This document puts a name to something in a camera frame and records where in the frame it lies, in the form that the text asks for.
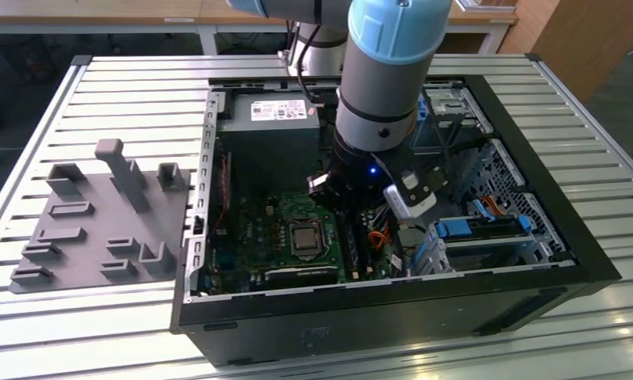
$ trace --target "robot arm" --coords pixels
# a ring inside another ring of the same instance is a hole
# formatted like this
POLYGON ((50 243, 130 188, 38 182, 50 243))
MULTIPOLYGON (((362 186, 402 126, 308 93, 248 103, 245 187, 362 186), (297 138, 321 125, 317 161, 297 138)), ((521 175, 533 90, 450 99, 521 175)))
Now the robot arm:
POLYGON ((226 0, 236 10, 261 17, 280 18, 346 30, 352 0, 226 0))
POLYGON ((402 140, 416 124, 420 89, 444 39, 452 0, 228 3, 264 17, 333 28, 341 27, 346 19, 349 39, 338 89, 334 154, 326 177, 310 180, 310 194, 324 193, 333 177, 340 177, 334 182, 341 188, 358 188, 358 193, 376 188, 381 182, 370 174, 380 171, 388 175, 382 193, 396 216, 417 218, 436 204, 436 196, 402 140))

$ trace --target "wooden cabinet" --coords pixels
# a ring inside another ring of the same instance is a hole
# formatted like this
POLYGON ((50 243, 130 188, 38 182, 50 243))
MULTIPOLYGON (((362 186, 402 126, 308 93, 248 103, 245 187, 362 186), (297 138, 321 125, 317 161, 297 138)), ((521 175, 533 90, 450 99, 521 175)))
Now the wooden cabinet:
POLYGON ((498 52, 540 55, 588 99, 633 45, 633 0, 518 0, 516 15, 498 52))

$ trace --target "floor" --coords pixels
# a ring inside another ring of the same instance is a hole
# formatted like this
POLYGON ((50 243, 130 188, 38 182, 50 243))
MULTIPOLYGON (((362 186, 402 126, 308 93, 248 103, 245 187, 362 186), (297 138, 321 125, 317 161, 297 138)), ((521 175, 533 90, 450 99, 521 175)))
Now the floor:
MULTIPOLYGON (((65 68, 76 55, 112 55, 106 36, 46 36, 49 51, 58 68, 58 80, 41 85, 26 85, 0 56, 0 190, 28 143, 44 109, 58 87, 65 68)), ((122 35, 114 37, 122 55, 198 55, 196 35, 122 35)), ((277 44, 264 33, 224 36, 220 50, 229 54, 276 51, 277 44)), ((633 54, 624 61, 609 80, 586 102, 596 119, 633 157, 633 54)))

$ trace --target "gray holder block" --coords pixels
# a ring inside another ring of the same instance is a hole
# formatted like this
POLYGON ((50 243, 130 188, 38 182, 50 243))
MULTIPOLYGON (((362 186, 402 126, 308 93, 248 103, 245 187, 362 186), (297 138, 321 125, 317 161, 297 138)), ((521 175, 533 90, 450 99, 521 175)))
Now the gray holder block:
POLYGON ((138 271, 129 259, 112 260, 101 263, 98 270, 106 279, 130 279, 136 277, 138 271))
MULTIPOLYGON (((126 160, 126 164, 129 164, 129 171, 136 181, 138 182, 140 187, 145 188, 145 185, 146 185, 145 175, 144 175, 144 172, 140 171, 138 162, 136 162, 134 160, 126 160)), ((117 189, 117 192, 118 193, 124 192, 114 177, 112 177, 109 180, 113 181, 113 186, 117 189)))
POLYGON ((162 192, 180 192, 185 190, 185 181, 180 174, 178 164, 166 162, 157 168, 157 181, 162 192))
POLYGON ((124 159, 122 149, 124 144, 121 140, 102 139, 96 144, 93 154, 98 160, 108 164, 109 170, 113 172, 114 185, 121 188, 121 192, 134 211, 138 213, 146 212, 149 210, 149 202, 145 198, 144 186, 141 181, 136 179, 136 169, 132 169, 132 165, 124 159))
MULTIPOLYGON (((54 275, 48 277, 41 274, 33 281, 18 280, 21 283, 13 281, 9 285, 11 293, 60 291, 120 283, 152 283, 174 278, 176 265, 174 262, 170 265, 169 260, 173 256, 170 253, 177 253, 182 244, 190 171, 180 170, 185 183, 182 190, 165 192, 158 179, 160 172, 154 170, 156 166, 152 171, 141 173, 138 166, 130 161, 124 161, 124 164, 132 173, 129 179, 137 183, 148 200, 149 209, 136 212, 124 192, 117 192, 113 186, 116 177, 113 174, 98 173, 85 176, 76 173, 74 169, 68 169, 76 168, 74 165, 64 166, 62 171, 68 173, 66 176, 69 175, 68 178, 76 185, 81 197, 58 196, 52 192, 44 207, 45 212, 37 221, 36 233, 29 241, 30 245, 52 243, 62 254, 58 255, 58 260, 41 262, 30 261, 26 254, 18 264, 18 268, 28 271, 42 265, 48 273, 54 275), (162 242, 164 251, 169 253, 164 255, 166 258, 158 252, 162 242), (144 253, 145 263, 140 262, 141 244, 146 244, 154 253, 154 257, 144 253), (122 278, 114 273, 122 271, 114 269, 117 267, 113 267, 113 264, 109 266, 106 264, 106 267, 101 265, 117 260, 129 262, 130 265, 126 265, 124 271, 133 275, 125 275, 122 278)), ((37 254, 33 255, 32 258, 38 261, 37 254)), ((30 272, 22 274, 36 277, 30 272)))
POLYGON ((93 214, 93 204, 90 202, 68 202, 53 204, 49 208, 52 218, 65 218, 68 216, 82 216, 93 214))
POLYGON ((86 179, 74 164, 56 164, 46 175, 46 183, 53 192, 62 198, 77 198, 81 193, 77 189, 77 183, 86 179))
POLYGON ((22 247, 21 254, 33 263, 38 264, 46 261, 58 260, 64 253, 53 243, 42 243, 28 244, 22 247))
POLYGON ((22 287, 49 284, 52 279, 53 273, 42 266, 17 268, 11 272, 11 281, 22 287))
POLYGON ((86 238, 86 231, 82 227, 62 228, 60 230, 40 230, 37 241, 80 241, 86 238))
POLYGON ((114 257, 133 256, 140 252, 140 244, 133 237, 112 237, 108 239, 105 249, 114 257))
POLYGON ((160 251, 154 255, 146 244, 140 246, 138 262, 153 276, 164 276, 174 270, 176 260, 164 242, 160 243, 160 251))

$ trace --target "aluminum table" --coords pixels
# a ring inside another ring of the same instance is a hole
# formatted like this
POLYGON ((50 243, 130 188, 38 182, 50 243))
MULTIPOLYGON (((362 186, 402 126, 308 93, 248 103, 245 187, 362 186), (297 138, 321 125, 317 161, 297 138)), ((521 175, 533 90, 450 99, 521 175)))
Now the aluminum table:
POLYGON ((196 176, 206 78, 285 74, 270 56, 77 63, 0 193, 0 378, 633 378, 633 162, 546 66, 522 55, 437 56, 429 73, 481 74, 493 86, 624 276, 598 294, 512 333, 221 369, 168 332, 172 282, 10 294, 52 164, 105 172, 94 143, 118 138, 141 168, 178 162, 196 176))

